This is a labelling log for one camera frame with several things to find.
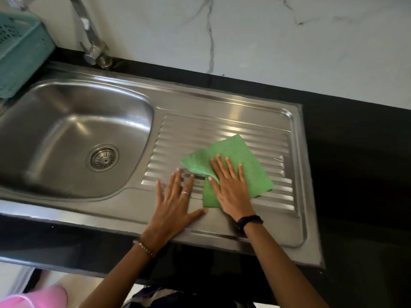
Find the dark patterned garment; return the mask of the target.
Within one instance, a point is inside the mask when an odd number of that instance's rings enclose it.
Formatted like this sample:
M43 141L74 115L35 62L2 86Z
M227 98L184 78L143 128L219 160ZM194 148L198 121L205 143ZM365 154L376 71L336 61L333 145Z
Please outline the dark patterned garment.
M235 301L225 295L191 293L147 286L121 308L256 308L253 302Z

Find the person's right hand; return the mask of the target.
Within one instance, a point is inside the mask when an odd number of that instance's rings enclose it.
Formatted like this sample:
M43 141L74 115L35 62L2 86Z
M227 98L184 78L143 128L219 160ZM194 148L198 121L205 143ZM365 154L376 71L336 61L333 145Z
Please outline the person's right hand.
M210 160L214 173L218 174L217 155ZM242 189L238 183L238 170L235 171L235 180L219 183L223 189L223 201L220 203L223 212L231 216L235 222L244 216L255 215L249 197L248 189Z

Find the metal sink drain strainer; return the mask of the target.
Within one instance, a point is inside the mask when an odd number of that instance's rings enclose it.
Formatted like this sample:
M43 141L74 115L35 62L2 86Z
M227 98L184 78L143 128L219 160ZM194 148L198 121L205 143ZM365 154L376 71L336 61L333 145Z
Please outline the metal sink drain strainer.
M99 144L87 153L85 166L93 172L104 172L116 165L120 158L119 150L111 144Z

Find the pink garment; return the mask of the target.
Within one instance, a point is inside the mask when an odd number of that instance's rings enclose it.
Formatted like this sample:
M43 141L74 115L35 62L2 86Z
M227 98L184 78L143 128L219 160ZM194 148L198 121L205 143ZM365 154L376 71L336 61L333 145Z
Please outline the pink garment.
M68 295L62 285L10 295L0 301L0 308L67 308L67 306Z

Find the black wristband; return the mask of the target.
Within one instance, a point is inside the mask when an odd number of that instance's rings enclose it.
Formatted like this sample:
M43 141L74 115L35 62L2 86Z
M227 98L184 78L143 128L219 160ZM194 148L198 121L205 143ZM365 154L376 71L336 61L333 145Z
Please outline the black wristband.
M263 224L264 221L258 215L244 216L238 219L236 226L240 231L244 232L245 226L249 223Z

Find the teal plastic basket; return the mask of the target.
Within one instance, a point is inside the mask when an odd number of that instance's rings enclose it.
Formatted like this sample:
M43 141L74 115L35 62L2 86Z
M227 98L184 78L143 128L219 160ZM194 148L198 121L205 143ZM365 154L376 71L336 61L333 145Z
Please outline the teal plastic basket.
M0 11L0 98L12 98L54 49L37 16Z

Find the chrome faucet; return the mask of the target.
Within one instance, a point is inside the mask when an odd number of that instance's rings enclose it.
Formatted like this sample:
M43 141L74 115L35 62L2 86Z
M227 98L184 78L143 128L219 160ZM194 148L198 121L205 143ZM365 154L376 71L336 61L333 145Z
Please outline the chrome faucet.
M70 0L70 2L83 24L83 29L90 43L90 47L87 48L83 42L80 42L80 46L84 50L85 61L91 65L98 65L101 68L110 68L113 64L113 59L109 55L109 47L98 36L84 3L82 0Z

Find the person's left forearm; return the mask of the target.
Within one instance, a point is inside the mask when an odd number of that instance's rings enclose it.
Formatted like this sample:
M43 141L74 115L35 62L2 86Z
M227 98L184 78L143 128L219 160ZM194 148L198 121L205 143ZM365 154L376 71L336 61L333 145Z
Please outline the person's left forearm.
M139 274L161 247L135 243L78 308L121 308Z

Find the person's left hand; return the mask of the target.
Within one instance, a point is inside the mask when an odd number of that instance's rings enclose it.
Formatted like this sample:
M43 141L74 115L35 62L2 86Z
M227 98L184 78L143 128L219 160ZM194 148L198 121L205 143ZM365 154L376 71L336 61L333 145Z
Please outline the person's left hand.
M182 187L180 198L177 202L171 201L171 175L168 184L164 190L164 202L160 206L155 206L155 212L141 234L139 241L147 243L149 246L161 247L161 249L176 235L181 233L186 227L186 214L190 194L192 191L194 176L190 176L188 181Z

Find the stainless steel sink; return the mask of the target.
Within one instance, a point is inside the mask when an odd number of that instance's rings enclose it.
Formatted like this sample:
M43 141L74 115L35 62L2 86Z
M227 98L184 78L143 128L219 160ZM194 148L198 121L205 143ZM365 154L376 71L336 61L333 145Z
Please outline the stainless steel sink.
M274 184L252 200L270 234L296 263L325 268L301 106L60 62L0 114L0 214L138 236L156 181L234 135ZM93 172L99 144L120 158Z

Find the person's right forearm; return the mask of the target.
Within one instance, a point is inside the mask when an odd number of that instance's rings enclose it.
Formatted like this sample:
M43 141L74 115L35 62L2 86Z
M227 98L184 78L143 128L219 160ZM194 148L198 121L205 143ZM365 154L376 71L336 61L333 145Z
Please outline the person's right forearm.
M244 232L280 308L330 308L263 224L250 222Z

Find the green cleaning cloth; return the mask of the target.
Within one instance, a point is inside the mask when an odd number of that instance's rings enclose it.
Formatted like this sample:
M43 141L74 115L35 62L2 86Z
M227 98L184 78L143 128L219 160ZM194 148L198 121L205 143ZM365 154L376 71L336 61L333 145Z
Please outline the green cleaning cloth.
M215 158L217 154L221 156L223 163L225 163L225 158L229 157L236 173L238 173L238 165L242 165L250 198L261 196L273 189L274 185L259 160L247 147L241 136L234 135L202 150L197 150L180 160L182 166L191 173L205 176L203 207L221 208L208 180L208 177L211 176L217 182L219 181L210 162L211 158Z

